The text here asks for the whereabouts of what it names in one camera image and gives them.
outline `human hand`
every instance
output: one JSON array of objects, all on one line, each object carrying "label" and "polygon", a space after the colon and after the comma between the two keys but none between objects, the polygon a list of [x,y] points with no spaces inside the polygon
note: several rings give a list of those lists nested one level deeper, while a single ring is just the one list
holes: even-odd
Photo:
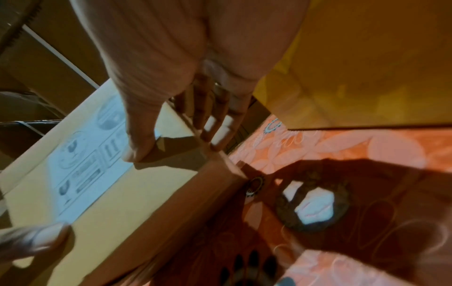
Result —
[{"label": "human hand", "polygon": [[35,256],[57,248],[67,237],[69,225],[55,223],[40,227],[0,230],[0,263]]},{"label": "human hand", "polygon": [[[214,150],[240,126],[258,81],[295,37],[309,0],[71,0],[99,48],[127,114],[129,150],[155,143],[162,104],[194,84],[194,126]],[[205,123],[213,89],[215,104]]]}]

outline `orange fabric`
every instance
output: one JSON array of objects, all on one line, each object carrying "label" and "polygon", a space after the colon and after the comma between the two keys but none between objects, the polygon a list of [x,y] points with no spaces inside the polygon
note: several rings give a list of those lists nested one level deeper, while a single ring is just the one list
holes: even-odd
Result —
[{"label": "orange fabric", "polygon": [[[431,286],[452,278],[451,129],[288,131],[272,115],[230,158],[262,185],[254,180],[237,193],[155,285],[221,285],[224,269],[232,283],[237,257],[246,264],[253,251],[260,267],[276,257],[282,286]],[[346,182],[350,207],[323,231],[296,232],[276,216],[275,200],[311,170]]]}]

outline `white label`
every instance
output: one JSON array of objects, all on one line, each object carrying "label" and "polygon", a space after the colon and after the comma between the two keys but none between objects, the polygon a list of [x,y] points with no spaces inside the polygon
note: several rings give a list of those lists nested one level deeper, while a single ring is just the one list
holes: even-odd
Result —
[{"label": "white label", "polygon": [[117,95],[50,154],[56,221],[73,223],[133,165],[121,160],[127,143],[124,106]]}]

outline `open cardboard box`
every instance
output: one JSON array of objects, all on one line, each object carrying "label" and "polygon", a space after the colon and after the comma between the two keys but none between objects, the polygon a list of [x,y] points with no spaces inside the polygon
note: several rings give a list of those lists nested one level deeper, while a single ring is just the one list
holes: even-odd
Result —
[{"label": "open cardboard box", "polygon": [[[55,221],[49,155],[118,92],[107,81],[0,175],[13,226]],[[143,263],[155,273],[245,182],[165,104],[157,147],[73,224],[60,249],[12,266],[0,285],[100,286]]]}]

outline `circular symbol on label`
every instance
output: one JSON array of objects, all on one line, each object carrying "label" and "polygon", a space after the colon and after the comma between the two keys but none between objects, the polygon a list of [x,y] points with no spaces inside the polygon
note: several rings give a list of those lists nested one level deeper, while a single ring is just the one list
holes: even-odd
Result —
[{"label": "circular symbol on label", "polygon": [[126,114],[121,98],[115,96],[105,102],[97,113],[97,125],[103,130],[110,130],[124,121]]},{"label": "circular symbol on label", "polygon": [[75,132],[61,147],[58,153],[58,163],[61,168],[68,169],[83,159],[88,139],[82,131]]}]

